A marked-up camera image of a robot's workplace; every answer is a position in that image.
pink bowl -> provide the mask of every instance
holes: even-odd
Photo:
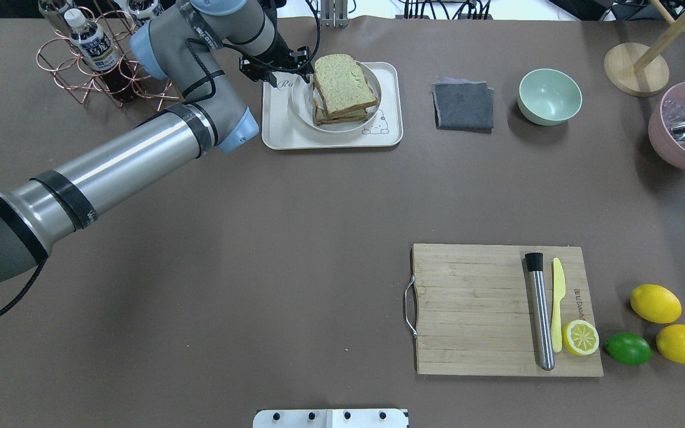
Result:
[[[685,170],[685,149],[673,138],[664,119],[662,118],[662,106],[665,100],[675,98],[685,102],[685,81],[668,89],[662,96],[659,105],[649,118],[649,142],[661,158],[666,162]]]

light green bowl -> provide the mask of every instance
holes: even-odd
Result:
[[[558,125],[581,108],[583,95],[576,81],[559,70],[538,68],[527,73],[517,92],[517,105],[530,122]]]

folded napkin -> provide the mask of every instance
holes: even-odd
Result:
[[[492,130],[493,88],[484,81],[443,78],[432,84],[441,130]]]

wooden cutting board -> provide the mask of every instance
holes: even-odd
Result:
[[[600,351],[579,357],[555,353],[554,370],[536,365],[526,253],[543,253],[551,316],[552,259],[567,285],[562,325],[596,325],[580,247],[414,244],[416,371],[423,375],[603,376]]]

lime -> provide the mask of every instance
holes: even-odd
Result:
[[[599,334],[585,320],[574,320],[562,328],[562,344],[575,355],[590,355],[599,349]]]
[[[668,325],[657,333],[657,350],[675,363],[685,364],[685,325]]]
[[[648,322],[671,323],[680,317],[680,301],[662,285],[639,285],[630,294],[630,306]]]
[[[615,333],[604,342],[604,350],[620,363],[639,366],[649,361],[652,350],[641,336],[633,333]]]

